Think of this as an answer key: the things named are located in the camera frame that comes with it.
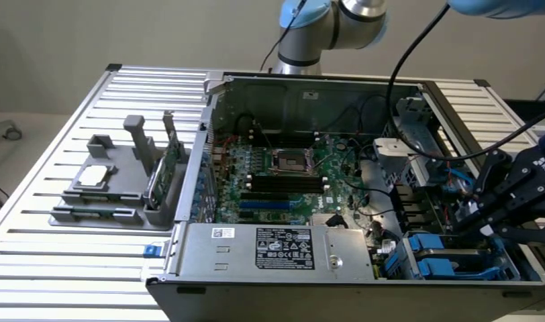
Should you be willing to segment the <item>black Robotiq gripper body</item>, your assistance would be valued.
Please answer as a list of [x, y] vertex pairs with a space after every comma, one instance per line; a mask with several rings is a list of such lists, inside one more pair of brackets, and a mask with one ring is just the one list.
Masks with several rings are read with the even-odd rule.
[[545, 152], [533, 147], [517, 154], [511, 177], [519, 180], [513, 195], [533, 219], [545, 218]]

